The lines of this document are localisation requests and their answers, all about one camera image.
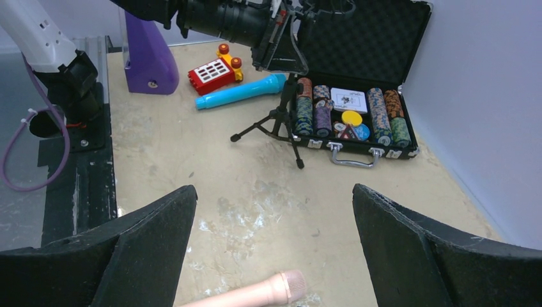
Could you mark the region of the black tripod mic stand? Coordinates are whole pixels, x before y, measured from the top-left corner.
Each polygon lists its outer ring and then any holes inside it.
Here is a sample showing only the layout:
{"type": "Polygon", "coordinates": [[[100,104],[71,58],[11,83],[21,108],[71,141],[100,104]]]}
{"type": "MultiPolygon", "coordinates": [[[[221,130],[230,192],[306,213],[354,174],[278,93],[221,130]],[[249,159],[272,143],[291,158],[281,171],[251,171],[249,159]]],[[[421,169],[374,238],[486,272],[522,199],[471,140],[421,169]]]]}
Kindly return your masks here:
{"type": "Polygon", "coordinates": [[[248,128],[246,128],[245,130],[239,133],[233,134],[230,137],[230,141],[235,143],[239,141],[242,138],[242,136],[245,136],[246,134],[248,134],[250,131],[254,129],[258,129],[262,131],[262,133],[264,133],[265,135],[279,141],[288,140],[295,154],[297,168],[303,169],[304,162],[300,157],[295,138],[293,137],[291,120],[290,120],[290,112],[287,110],[288,102],[293,98],[296,92],[297,92],[296,74],[290,73],[288,75],[287,80],[284,83],[284,88],[281,94],[281,100],[280,100],[279,105],[275,109],[271,110],[269,114],[266,117],[262,118],[260,121],[253,123],[251,126],[249,126],[248,128]],[[263,124],[269,120],[275,121],[273,129],[271,131],[263,127],[263,124]]]}

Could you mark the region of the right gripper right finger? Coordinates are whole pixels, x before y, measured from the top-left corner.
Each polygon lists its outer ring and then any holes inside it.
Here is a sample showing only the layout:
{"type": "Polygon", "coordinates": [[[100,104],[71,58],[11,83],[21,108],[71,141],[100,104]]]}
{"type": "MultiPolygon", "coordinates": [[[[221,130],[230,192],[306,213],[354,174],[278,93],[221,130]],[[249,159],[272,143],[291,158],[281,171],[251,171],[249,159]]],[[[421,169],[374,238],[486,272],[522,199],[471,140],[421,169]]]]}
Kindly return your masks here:
{"type": "Polygon", "coordinates": [[[379,306],[540,306],[541,252],[487,239],[353,188],[379,306]]]}

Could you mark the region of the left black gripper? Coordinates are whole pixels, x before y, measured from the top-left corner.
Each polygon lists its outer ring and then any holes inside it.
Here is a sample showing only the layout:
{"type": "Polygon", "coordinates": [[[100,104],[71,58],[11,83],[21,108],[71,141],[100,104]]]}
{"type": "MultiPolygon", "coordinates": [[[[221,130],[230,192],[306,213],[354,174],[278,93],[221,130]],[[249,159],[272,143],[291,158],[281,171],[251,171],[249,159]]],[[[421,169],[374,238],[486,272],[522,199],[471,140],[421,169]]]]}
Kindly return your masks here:
{"type": "Polygon", "coordinates": [[[184,38],[190,30],[250,48],[258,71],[305,75],[307,60],[293,34],[291,1],[181,1],[176,24],[184,38]]]}

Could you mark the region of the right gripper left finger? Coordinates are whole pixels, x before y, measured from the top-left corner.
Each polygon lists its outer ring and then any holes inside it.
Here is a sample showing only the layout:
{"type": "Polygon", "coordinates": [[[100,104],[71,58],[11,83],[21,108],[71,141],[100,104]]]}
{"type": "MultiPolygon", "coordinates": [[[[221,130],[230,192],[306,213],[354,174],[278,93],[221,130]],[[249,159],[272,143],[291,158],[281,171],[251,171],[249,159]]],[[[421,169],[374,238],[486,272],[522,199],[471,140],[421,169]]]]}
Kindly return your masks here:
{"type": "Polygon", "coordinates": [[[185,185],[42,248],[1,253],[2,306],[172,306],[197,206],[185,185]]]}

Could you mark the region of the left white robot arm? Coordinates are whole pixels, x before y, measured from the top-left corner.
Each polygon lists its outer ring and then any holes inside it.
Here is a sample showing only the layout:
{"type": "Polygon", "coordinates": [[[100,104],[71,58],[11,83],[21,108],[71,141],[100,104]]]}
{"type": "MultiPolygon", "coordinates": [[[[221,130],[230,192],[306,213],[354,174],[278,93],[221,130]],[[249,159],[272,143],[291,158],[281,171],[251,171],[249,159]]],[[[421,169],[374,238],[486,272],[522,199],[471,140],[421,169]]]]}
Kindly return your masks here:
{"type": "MultiPolygon", "coordinates": [[[[258,70],[305,74],[308,65],[293,36],[292,20],[302,12],[289,1],[118,1],[127,13],[170,29],[215,36],[251,49],[258,70]]],[[[1,27],[26,61],[30,76],[48,102],[54,125],[67,137],[65,119],[88,122],[100,113],[92,90],[98,72],[38,1],[2,1],[1,27]]]]}

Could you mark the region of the blue microphone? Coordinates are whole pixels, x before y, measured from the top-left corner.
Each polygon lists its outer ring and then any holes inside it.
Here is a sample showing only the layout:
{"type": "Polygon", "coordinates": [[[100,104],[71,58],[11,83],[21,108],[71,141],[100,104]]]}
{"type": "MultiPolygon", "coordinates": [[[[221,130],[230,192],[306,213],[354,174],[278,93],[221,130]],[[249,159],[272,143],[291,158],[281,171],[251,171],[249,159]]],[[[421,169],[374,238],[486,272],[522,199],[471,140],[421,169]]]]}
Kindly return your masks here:
{"type": "Polygon", "coordinates": [[[270,74],[258,81],[203,95],[194,100],[197,110],[211,109],[262,95],[282,92],[287,77],[270,74]]]}

